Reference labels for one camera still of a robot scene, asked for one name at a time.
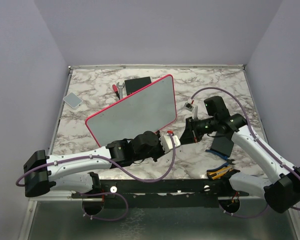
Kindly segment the pink framed whiteboard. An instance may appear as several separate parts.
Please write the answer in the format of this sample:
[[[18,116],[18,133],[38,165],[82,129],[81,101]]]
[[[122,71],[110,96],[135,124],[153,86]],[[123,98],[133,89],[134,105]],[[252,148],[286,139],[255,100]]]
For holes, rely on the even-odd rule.
[[[85,125],[102,147],[145,131],[157,132],[176,119],[174,78],[168,74],[92,114]]]

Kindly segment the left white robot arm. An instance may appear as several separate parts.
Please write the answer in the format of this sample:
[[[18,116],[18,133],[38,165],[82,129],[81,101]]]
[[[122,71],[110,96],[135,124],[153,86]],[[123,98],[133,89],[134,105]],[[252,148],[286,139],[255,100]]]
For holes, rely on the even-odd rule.
[[[94,170],[107,170],[132,165],[152,158],[157,161],[180,146],[178,137],[146,131],[135,138],[115,140],[95,150],[70,154],[47,155],[37,150],[23,166],[24,174],[16,181],[24,187],[27,198],[39,197],[51,190],[75,191],[93,198],[101,190]]]

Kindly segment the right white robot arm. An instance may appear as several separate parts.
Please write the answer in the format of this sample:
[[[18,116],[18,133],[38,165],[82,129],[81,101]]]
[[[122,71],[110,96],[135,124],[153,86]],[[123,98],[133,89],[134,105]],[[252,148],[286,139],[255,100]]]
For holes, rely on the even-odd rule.
[[[188,117],[180,143],[198,143],[204,135],[216,132],[241,147],[267,176],[267,179],[262,179],[233,170],[224,175],[227,179],[220,182],[220,191],[226,196],[239,191],[263,198],[277,213],[284,213],[300,202],[300,166],[296,167],[281,157],[256,135],[242,115],[230,115],[222,97],[210,97],[204,100],[204,104],[209,118]]]

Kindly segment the yellow utility knife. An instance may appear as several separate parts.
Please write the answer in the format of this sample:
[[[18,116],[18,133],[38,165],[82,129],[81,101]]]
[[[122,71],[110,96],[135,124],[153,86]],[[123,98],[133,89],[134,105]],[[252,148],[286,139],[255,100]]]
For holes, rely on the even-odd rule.
[[[222,168],[222,169],[217,170],[217,171],[207,171],[206,175],[207,175],[209,180],[216,180],[216,179],[219,179],[222,176],[224,176],[229,171],[231,171],[230,168]]]

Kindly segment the black box rear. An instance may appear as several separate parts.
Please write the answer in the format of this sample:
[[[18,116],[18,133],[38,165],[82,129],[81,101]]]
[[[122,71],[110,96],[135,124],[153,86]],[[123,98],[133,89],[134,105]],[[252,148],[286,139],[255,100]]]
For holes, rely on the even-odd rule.
[[[146,87],[147,85],[149,85],[151,83],[152,83],[152,81],[149,76],[125,80],[124,84],[125,84],[126,95],[128,96],[128,95]]]

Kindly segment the silver wrench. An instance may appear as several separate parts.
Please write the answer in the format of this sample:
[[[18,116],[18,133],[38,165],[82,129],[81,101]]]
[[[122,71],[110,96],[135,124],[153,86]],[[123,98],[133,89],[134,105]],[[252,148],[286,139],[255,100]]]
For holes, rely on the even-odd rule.
[[[123,95],[123,89],[125,87],[125,83],[124,82],[123,83],[118,82],[116,84],[116,87],[118,89],[119,98],[122,99],[124,97],[124,95]]]

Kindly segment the blue handled pliers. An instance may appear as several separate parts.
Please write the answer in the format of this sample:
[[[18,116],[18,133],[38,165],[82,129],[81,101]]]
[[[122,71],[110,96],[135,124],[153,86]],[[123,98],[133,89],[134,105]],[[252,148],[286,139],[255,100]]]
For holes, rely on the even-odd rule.
[[[205,152],[211,153],[211,154],[213,154],[213,155],[215,155],[215,156],[218,156],[219,158],[221,158],[222,160],[225,161],[225,163],[222,164],[222,165],[219,166],[219,167],[216,167],[216,168],[213,168],[213,169],[208,169],[208,170],[206,171],[207,173],[216,172],[216,171],[219,171],[219,170],[221,170],[221,169],[223,169],[223,168],[229,167],[230,165],[232,165],[232,166],[235,165],[235,163],[234,163],[235,160],[234,160],[234,159],[228,158],[226,155],[223,155],[223,154],[221,154],[221,153],[218,153],[218,152],[216,152],[216,151],[214,151],[214,150],[210,150],[210,149],[206,149]]]

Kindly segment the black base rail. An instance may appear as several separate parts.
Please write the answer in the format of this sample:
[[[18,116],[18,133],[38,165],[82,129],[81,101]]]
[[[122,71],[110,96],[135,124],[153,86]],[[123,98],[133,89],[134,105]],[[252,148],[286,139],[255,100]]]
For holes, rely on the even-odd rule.
[[[218,198],[230,200],[236,193],[229,182],[222,179],[168,179],[155,183],[137,180],[101,180],[93,193],[109,192],[117,188],[130,208],[217,208]]]

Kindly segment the red handled screwdriver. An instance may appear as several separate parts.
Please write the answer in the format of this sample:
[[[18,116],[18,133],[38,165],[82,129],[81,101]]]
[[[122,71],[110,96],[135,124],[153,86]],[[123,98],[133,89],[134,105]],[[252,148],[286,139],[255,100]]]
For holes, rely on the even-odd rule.
[[[113,89],[114,93],[116,94],[117,98],[120,99],[119,90],[115,84],[112,85],[112,89]]]

